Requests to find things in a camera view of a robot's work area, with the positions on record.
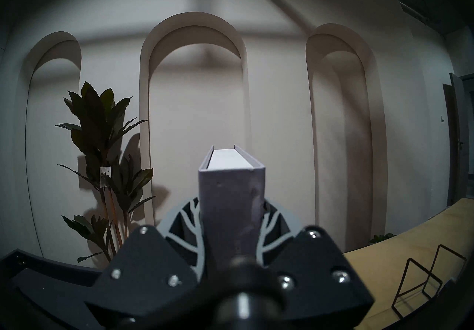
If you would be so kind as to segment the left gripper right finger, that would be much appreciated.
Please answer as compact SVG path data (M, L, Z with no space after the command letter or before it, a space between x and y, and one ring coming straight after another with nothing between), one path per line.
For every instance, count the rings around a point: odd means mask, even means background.
M329 234L263 205L259 263L279 280L286 322L361 322L374 298Z

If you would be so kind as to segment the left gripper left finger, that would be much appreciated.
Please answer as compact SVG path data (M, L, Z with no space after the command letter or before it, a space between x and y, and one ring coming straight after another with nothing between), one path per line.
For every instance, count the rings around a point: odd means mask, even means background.
M158 226L133 230L85 303L99 324L137 320L193 289L204 272L198 198L169 210Z

